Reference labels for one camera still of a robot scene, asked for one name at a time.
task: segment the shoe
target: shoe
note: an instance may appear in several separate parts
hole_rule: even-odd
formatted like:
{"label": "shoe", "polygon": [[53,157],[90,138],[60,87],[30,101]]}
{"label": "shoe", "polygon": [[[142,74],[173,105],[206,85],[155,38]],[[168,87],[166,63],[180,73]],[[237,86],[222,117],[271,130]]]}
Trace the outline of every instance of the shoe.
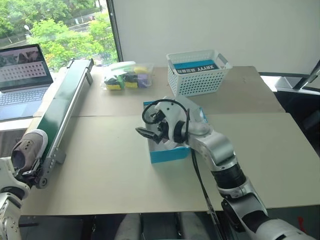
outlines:
{"label": "shoe", "polygon": [[23,173],[29,171],[34,162],[41,158],[48,144],[45,131],[34,129],[25,134],[13,147],[11,161],[15,170]]}

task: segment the laptop screen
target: laptop screen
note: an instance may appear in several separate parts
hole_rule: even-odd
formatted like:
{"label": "laptop screen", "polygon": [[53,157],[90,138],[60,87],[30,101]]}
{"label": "laptop screen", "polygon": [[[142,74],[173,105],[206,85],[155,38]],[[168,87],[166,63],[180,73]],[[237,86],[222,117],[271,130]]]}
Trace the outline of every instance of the laptop screen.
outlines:
{"label": "laptop screen", "polygon": [[0,50],[0,91],[53,82],[38,44]]}

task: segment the laptop keyboard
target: laptop keyboard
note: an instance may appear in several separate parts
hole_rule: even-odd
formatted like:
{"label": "laptop keyboard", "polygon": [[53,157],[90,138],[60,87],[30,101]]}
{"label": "laptop keyboard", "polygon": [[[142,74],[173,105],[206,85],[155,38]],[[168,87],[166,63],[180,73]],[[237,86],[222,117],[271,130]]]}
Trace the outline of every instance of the laptop keyboard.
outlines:
{"label": "laptop keyboard", "polygon": [[0,95],[0,106],[42,100],[46,91],[47,89],[22,92],[6,92]]}

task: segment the white plastic basket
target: white plastic basket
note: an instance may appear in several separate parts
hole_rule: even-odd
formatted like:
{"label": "white plastic basket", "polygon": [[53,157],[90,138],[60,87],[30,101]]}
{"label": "white plastic basket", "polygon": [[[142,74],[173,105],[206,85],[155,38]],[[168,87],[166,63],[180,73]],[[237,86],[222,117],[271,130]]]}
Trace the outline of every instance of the white plastic basket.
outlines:
{"label": "white plastic basket", "polygon": [[[168,60],[168,81],[175,96],[194,96],[216,92],[232,68],[231,64],[215,50],[171,53],[166,58]],[[213,60],[219,69],[179,74],[173,66],[173,64],[203,60]]]}

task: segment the robotic arm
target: robotic arm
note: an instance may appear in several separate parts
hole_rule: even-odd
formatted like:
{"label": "robotic arm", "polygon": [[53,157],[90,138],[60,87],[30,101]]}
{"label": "robotic arm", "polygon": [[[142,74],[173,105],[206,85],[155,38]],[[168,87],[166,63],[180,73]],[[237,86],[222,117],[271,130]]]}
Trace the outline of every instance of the robotic arm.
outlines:
{"label": "robotic arm", "polygon": [[[147,120],[147,110],[155,113]],[[186,113],[184,120],[181,112]],[[268,217],[267,210],[240,168],[234,148],[226,136],[214,131],[207,123],[189,121],[189,111],[172,99],[150,104],[142,113],[147,124],[157,124],[158,135],[143,127],[136,128],[142,136],[159,143],[162,139],[186,143],[197,151],[208,165],[223,197],[221,206],[237,232],[247,232],[253,240],[312,240],[289,223]]]}

